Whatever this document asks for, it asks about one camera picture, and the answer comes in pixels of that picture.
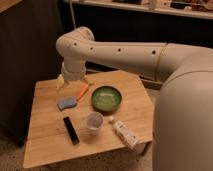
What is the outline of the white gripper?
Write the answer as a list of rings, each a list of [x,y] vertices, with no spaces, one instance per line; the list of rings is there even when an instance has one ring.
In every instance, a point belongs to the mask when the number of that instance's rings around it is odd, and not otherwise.
[[[86,73],[86,67],[84,63],[62,63],[61,74],[56,79],[56,89],[61,90],[69,84],[69,81],[81,80],[85,84],[90,84],[89,80],[84,77]]]

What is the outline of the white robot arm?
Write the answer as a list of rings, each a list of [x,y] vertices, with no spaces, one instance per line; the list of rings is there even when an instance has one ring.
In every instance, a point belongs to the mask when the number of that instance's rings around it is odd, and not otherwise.
[[[172,43],[96,42],[79,27],[56,41],[66,81],[87,61],[163,83],[154,109],[153,171],[213,171],[213,48]]]

